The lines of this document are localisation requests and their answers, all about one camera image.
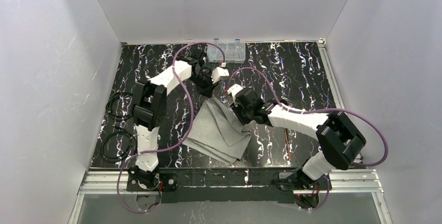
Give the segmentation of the grey cloth napkin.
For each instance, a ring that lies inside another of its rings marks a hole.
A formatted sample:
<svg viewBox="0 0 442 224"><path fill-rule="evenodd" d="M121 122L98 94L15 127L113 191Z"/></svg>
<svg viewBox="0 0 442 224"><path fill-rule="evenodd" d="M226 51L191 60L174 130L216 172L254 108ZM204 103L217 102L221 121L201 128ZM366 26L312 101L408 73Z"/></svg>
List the grey cloth napkin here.
<svg viewBox="0 0 442 224"><path fill-rule="evenodd" d="M217 98L207 99L183 144L228 166L240 160L251 140L251 127Z"/></svg>

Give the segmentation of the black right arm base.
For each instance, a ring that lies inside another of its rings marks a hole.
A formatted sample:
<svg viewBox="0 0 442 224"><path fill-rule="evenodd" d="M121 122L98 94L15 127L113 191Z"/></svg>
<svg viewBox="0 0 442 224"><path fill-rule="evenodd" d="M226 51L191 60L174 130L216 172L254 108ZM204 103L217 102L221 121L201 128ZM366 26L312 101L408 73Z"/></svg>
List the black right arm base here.
<svg viewBox="0 0 442 224"><path fill-rule="evenodd" d="M329 176L322 175L312 180L301 169L284 170L275 174L272 184L282 191L308 190L314 193L317 190L332 188Z"/></svg>

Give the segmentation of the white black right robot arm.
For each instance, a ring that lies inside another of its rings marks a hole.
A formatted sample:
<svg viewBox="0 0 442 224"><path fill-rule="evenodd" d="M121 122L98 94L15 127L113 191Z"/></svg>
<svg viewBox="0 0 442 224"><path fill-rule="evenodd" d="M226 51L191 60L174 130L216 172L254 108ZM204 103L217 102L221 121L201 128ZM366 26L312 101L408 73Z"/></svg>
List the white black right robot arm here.
<svg viewBox="0 0 442 224"><path fill-rule="evenodd" d="M300 113L273 100L265 102L251 88L238 84L231 86L227 93L233 100L230 107L243 125L254 121L300 132L318 141L321 151L298 169L298 181L313 182L335 169L349 169L366 145L363 134L341 111Z"/></svg>

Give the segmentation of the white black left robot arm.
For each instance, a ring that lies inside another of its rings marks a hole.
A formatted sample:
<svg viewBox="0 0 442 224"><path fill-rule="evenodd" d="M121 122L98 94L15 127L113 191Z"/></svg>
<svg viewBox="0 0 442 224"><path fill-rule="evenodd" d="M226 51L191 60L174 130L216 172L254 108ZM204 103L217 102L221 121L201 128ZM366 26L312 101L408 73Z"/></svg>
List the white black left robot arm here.
<svg viewBox="0 0 442 224"><path fill-rule="evenodd" d="M190 80L211 96L221 79L229 77L223 61L214 69L208 68L204 56L186 56L179 49L171 66L146 81L138 81L133 89L131 114L136 129L137 152L134 171L153 173L158 167L158 132L167 114L168 95L180 86L186 88L184 81Z"/></svg>

